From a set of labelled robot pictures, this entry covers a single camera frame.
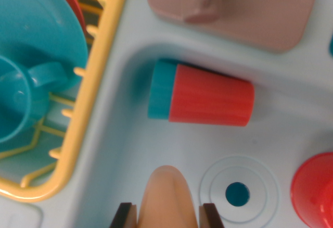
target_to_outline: dish rack wire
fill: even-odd
[[[37,146],[41,134],[46,132],[63,138],[62,145],[48,153],[56,159],[56,162],[26,174],[20,183],[0,177],[2,196],[21,202],[41,201],[58,193],[71,178],[125,2],[125,0],[78,1],[83,14],[95,18],[98,27],[87,25],[86,28],[90,34],[90,36],[86,34],[86,42],[91,50],[86,69],[74,69],[75,74],[82,77],[76,100],[50,94],[51,101],[68,107],[61,111],[62,115],[70,118],[67,130],[64,132],[47,126],[44,118],[35,125],[29,145],[0,153],[0,159],[5,159],[32,150]],[[45,183],[31,186],[34,179],[51,171],[53,173]]]

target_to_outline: light blue surface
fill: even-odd
[[[148,117],[152,119],[168,119],[173,84],[176,76],[177,64],[173,60],[159,60],[152,75]]]
[[[0,2],[0,49],[17,53],[28,68],[47,61],[62,63],[69,80],[54,91],[77,84],[80,77],[73,68],[86,66],[87,46],[82,28],[66,0]]]
[[[67,76],[58,62],[28,69],[0,56],[0,143],[44,117],[49,105],[49,90],[66,82]]]
[[[295,49],[272,54],[163,21],[147,0],[127,0],[73,177],[56,196],[33,204],[43,212],[41,228],[109,227],[120,202],[139,209],[151,172],[163,164],[183,173],[198,214],[202,177],[231,155],[255,158],[276,178],[280,206],[266,227],[307,228],[292,208],[289,189],[304,160],[333,150],[332,1],[316,0]],[[149,119],[150,81],[160,57],[254,82],[250,124],[237,128]],[[62,123],[56,110],[54,121]],[[1,176],[19,182],[27,171],[46,165],[41,159],[50,147],[45,146],[60,146],[56,138],[42,137],[34,151],[0,161]]]

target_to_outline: toy kitchen sink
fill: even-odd
[[[0,161],[1,177],[20,183],[54,163],[39,157],[52,150],[66,173],[29,182],[31,193],[54,183],[35,199],[0,183],[1,227],[107,228],[121,202],[140,206],[153,170],[171,165],[197,217],[212,202],[226,228],[306,228],[290,188],[307,159],[333,152],[333,0],[209,0],[204,9],[190,0],[98,1],[104,12],[87,28],[95,39],[86,70],[76,71],[84,79],[74,111],[62,111],[71,121],[59,113],[74,106],[75,90],[55,95],[45,120],[61,135],[43,133],[35,153]],[[165,58],[251,82],[247,126],[149,119],[153,70]],[[238,207],[225,196],[237,182],[249,191]]]

